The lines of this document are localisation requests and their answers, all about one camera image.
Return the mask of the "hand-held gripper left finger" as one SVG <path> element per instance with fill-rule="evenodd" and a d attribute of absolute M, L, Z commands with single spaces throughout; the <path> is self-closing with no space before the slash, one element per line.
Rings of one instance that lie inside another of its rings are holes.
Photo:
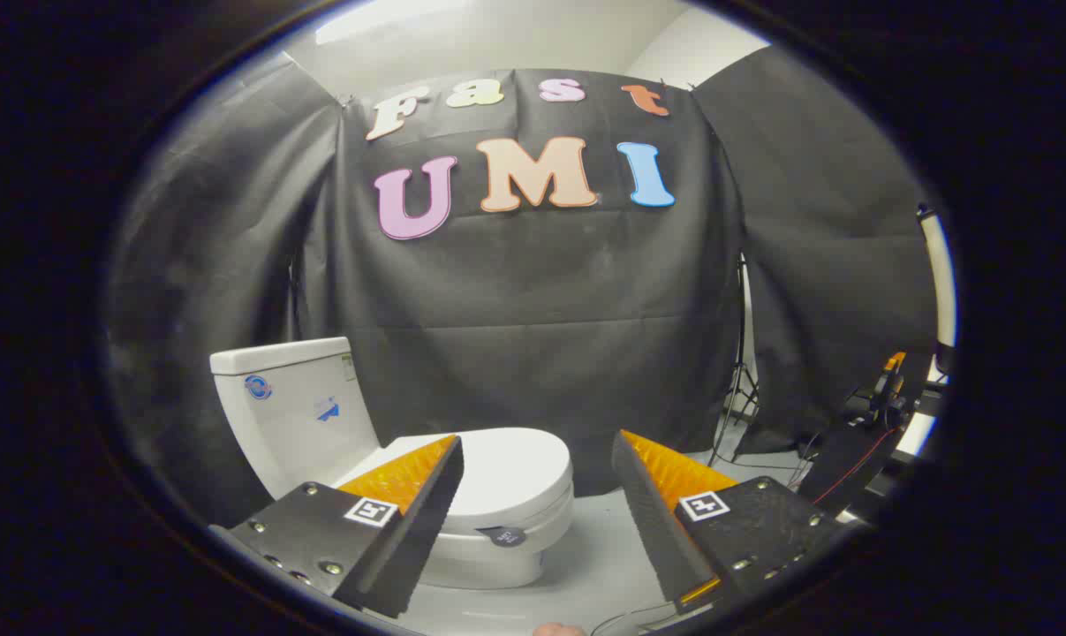
<path fill-rule="evenodd" d="M 464 474 L 458 435 L 423 444 L 343 486 L 301 482 L 224 544 L 303 594 L 397 618 L 435 547 Z"/>

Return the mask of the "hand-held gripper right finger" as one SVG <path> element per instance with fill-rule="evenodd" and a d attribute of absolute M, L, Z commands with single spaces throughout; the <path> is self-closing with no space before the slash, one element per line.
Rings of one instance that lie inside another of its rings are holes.
<path fill-rule="evenodd" d="M 734 482 L 628 430 L 612 467 L 663 599 L 678 613 L 768 607 L 851 535 L 771 476 Z"/>

